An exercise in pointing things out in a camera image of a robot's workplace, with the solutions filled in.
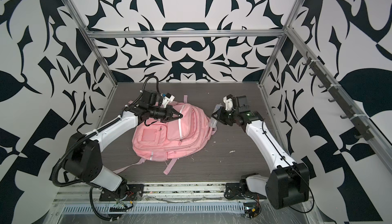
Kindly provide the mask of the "pink student backpack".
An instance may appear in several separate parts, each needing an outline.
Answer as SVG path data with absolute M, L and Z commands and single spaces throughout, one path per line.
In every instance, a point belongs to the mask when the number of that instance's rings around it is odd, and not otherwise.
M 170 105 L 183 115 L 181 119 L 168 123 L 149 119 L 147 124 L 136 127 L 132 138 L 133 150 L 140 157 L 135 165 L 170 160 L 165 175 L 179 158 L 202 150 L 217 131 L 216 122 L 211 121 L 201 108 L 188 103 L 187 95 L 182 102 L 173 101 Z

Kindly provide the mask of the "clear plastic ruler box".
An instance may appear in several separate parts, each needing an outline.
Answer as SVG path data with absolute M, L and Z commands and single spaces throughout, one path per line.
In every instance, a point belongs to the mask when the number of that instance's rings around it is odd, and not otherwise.
M 216 129 L 217 120 L 216 120 L 215 118 L 211 117 L 211 118 L 209 119 L 209 124 L 208 124 L 208 126 L 209 126 L 210 128 L 212 128 L 212 129 Z

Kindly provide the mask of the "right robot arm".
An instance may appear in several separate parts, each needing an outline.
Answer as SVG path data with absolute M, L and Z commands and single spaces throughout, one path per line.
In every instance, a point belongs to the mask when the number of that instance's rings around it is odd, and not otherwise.
M 265 159 L 270 175 L 242 176 L 239 185 L 242 193 L 262 195 L 275 209 L 309 200 L 310 173 L 304 163 L 297 163 L 277 142 L 257 111 L 252 111 L 246 96 L 227 95 L 223 105 L 214 110 L 212 118 L 221 124 L 238 125 L 255 143 Z

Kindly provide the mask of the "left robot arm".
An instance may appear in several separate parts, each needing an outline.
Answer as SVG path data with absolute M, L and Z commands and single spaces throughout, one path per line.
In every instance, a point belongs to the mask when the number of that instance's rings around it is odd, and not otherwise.
M 169 93 L 143 91 L 140 98 L 125 105 L 115 119 L 88 134 L 73 135 L 74 144 L 60 158 L 57 167 L 75 176 L 74 183 L 82 182 L 112 192 L 124 188 L 126 180 L 103 165 L 101 153 L 118 137 L 148 119 L 166 123 L 182 118 L 172 106 L 174 99 Z

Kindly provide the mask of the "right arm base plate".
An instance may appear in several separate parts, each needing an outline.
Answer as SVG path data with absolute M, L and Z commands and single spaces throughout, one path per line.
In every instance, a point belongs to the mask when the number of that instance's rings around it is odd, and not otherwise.
M 240 183 L 226 183 L 225 184 L 225 191 L 224 191 L 224 198 L 226 198 L 228 200 L 235 200 L 235 199 L 265 200 L 266 196 L 258 194 L 258 193 L 245 191 L 242 189 Z

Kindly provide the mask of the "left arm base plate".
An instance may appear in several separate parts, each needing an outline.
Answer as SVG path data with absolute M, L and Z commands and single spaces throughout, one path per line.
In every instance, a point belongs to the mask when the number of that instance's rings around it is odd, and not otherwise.
M 116 199 L 122 201 L 134 201 L 143 196 L 144 184 L 122 184 L 115 191 L 103 189 L 99 200 L 101 202 L 115 201 Z

